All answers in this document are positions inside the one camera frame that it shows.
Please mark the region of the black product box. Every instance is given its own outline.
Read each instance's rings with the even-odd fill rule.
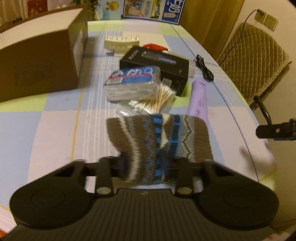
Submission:
[[[133,46],[120,60],[120,69],[151,65],[160,67],[161,81],[181,96],[188,79],[188,60],[139,46]]]

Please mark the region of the blue striped pattern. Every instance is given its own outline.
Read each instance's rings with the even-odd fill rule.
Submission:
[[[180,127],[181,127],[181,119],[182,119],[180,115],[172,115],[172,117],[173,117],[173,128],[172,128],[172,134],[168,142],[169,157],[175,157],[178,146],[180,144]]]
[[[151,115],[151,119],[154,126],[155,144],[156,144],[156,159],[155,159],[153,183],[157,184],[161,182],[162,174],[163,174],[163,170],[160,163],[160,142],[161,142],[161,135],[162,135],[163,117],[161,114],[155,113]]]

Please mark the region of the quilted cushion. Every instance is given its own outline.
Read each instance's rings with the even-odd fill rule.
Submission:
[[[218,63],[222,62],[226,53],[238,41],[242,26],[243,23],[234,32],[220,54]],[[241,41],[228,54],[221,68],[250,105],[255,95],[265,97],[266,92],[275,87],[279,82],[276,78],[289,63],[291,61],[287,53],[270,35],[246,23]]]

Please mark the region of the wooden door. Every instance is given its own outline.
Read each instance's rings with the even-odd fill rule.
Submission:
[[[244,0],[186,0],[180,25],[217,60]]]

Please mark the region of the knitted sock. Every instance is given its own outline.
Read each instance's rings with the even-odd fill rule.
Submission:
[[[213,159],[207,126],[197,117],[155,113],[110,118],[107,130],[115,148],[128,155],[128,182],[160,183],[161,150],[191,162]]]
[[[107,120],[110,141],[128,156],[125,180],[151,184],[154,179],[156,143],[150,115],[110,118]]]
[[[207,125],[202,119],[170,115],[163,129],[163,148],[169,157],[185,157],[190,162],[213,159]]]

